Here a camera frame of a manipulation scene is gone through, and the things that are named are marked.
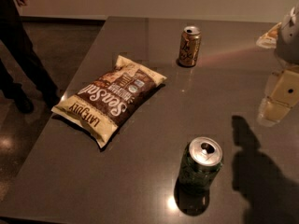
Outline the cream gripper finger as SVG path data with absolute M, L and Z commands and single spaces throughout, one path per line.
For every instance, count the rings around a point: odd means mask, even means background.
M 266 83 L 259 107 L 258 122 L 272 127 L 299 103 L 299 66 L 273 72 Z
M 277 47 L 278 35 L 281 30 L 281 22 L 274 25 L 266 33 L 261 35 L 257 41 L 256 45 L 263 49 L 275 49 Z

